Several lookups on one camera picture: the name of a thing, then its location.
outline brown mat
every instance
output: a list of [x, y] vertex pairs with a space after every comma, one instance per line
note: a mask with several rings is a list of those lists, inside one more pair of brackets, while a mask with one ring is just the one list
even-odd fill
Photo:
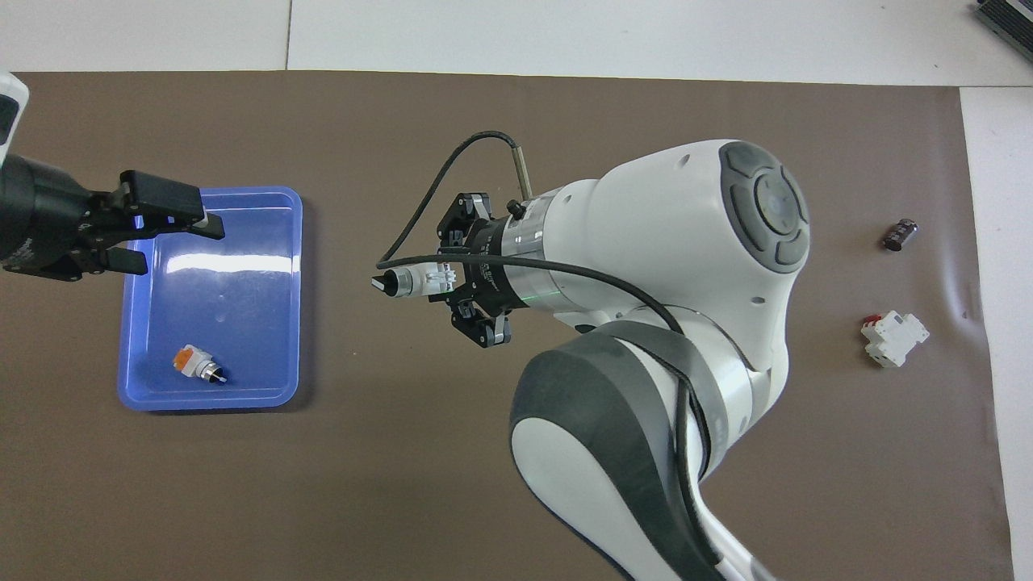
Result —
[[[675, 145], [739, 137], [803, 185], [814, 246], [782, 400], [705, 487], [789, 580], [1011, 579], [956, 89], [395, 73], [24, 74], [13, 152], [94, 189], [137, 169], [305, 201], [303, 388], [282, 412], [122, 406], [122, 277], [0, 275], [0, 576], [617, 579], [525, 489], [507, 447], [525, 363], [572, 331], [513, 316], [482, 351], [440, 305], [375, 293], [373, 264], [468, 134], [523, 145], [541, 192]], [[457, 191], [518, 195], [478, 144]], [[877, 242], [902, 217], [917, 239]], [[899, 370], [862, 317], [914, 312]]]

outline small electrical component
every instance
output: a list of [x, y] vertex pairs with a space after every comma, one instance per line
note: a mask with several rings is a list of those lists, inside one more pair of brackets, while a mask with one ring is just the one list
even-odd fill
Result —
[[889, 231], [889, 234], [882, 239], [882, 245], [885, 246], [887, 250], [900, 252], [901, 248], [907, 244], [907, 241], [910, 240], [916, 232], [918, 232], [918, 224], [914, 220], [904, 218], [903, 220], [897, 222], [897, 225], [895, 225], [894, 228]]
[[918, 317], [897, 311], [866, 317], [860, 333], [870, 341], [865, 350], [883, 367], [904, 365], [907, 354], [929, 338], [929, 331]]
[[212, 361], [212, 354], [202, 351], [197, 347], [187, 344], [173, 359], [173, 367], [187, 377], [200, 377], [210, 384], [216, 381], [226, 383], [226, 376], [222, 373], [222, 367]]

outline black knob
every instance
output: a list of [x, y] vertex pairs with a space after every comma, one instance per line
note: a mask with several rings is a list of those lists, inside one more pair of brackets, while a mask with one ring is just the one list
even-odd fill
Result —
[[527, 208], [522, 206], [521, 203], [515, 200], [510, 200], [509, 203], [506, 204], [506, 210], [512, 214], [514, 220], [519, 220], [524, 217], [524, 214], [527, 214]]

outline white connector with orange end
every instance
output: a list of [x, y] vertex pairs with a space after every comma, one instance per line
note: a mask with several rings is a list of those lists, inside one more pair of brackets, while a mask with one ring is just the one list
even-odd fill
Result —
[[187, 344], [180, 349], [180, 353], [176, 354], [173, 367], [187, 377], [200, 377], [210, 384], [226, 383], [222, 368], [212, 361], [212, 354], [202, 351], [191, 344]]

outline circular button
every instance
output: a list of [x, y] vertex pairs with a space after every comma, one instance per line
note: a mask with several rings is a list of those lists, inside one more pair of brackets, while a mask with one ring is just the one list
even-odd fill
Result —
[[786, 235], [800, 226], [800, 206], [782, 176], [765, 173], [753, 185], [757, 210], [768, 227]]

